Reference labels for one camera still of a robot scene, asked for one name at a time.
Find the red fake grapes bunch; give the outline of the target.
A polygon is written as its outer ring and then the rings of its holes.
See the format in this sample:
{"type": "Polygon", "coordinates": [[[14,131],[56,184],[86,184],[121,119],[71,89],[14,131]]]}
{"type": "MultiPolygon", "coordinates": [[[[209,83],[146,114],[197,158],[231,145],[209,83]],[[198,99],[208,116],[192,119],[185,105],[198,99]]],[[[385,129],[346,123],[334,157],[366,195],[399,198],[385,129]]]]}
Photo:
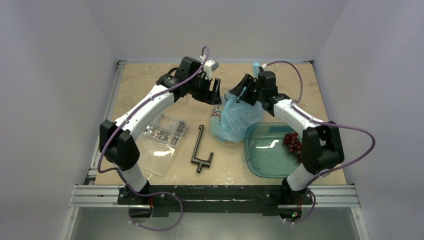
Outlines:
{"type": "Polygon", "coordinates": [[[289,132],[283,139],[283,144],[293,154],[299,163],[302,162],[302,143],[297,132],[289,132]]]}

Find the blue plastic bag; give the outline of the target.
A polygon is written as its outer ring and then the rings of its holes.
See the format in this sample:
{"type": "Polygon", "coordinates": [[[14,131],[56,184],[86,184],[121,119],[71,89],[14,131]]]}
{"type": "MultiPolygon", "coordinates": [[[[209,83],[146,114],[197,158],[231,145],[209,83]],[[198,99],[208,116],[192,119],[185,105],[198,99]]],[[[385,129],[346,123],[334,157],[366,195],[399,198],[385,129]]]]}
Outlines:
{"type": "Polygon", "coordinates": [[[264,110],[260,102],[250,105],[225,90],[221,104],[217,105],[210,117],[210,132],[221,142],[239,143],[244,140],[247,129],[261,123],[264,110]]]}

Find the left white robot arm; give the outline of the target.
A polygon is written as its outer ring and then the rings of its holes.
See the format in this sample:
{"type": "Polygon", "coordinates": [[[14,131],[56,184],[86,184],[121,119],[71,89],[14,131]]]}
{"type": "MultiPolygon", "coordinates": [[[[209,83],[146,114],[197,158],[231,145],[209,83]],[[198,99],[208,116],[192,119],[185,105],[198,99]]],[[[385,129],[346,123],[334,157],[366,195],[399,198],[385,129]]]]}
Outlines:
{"type": "Polygon", "coordinates": [[[100,159],[113,164],[113,169],[131,188],[130,199],[138,205],[149,199],[150,183],[138,167],[141,154],[136,144],[148,124],[186,95],[208,105],[221,103],[221,81],[212,78],[219,63],[206,55],[200,58],[184,57],[178,67],[160,76],[150,92],[129,112],[114,121],[106,119],[100,124],[100,159]]]}

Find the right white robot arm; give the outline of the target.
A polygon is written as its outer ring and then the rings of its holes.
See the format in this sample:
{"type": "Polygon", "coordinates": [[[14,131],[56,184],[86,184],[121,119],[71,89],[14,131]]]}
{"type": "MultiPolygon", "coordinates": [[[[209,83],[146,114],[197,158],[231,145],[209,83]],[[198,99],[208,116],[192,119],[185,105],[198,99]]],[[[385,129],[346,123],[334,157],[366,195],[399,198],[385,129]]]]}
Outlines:
{"type": "Polygon", "coordinates": [[[339,128],[333,122],[313,118],[298,108],[288,95],[280,93],[273,72],[262,71],[256,78],[246,74],[230,93],[249,105],[260,103],[270,115],[284,121],[301,135],[302,162],[282,181],[280,196],[284,202],[294,203],[300,198],[300,191],[306,189],[314,177],[344,161],[339,128]]]}

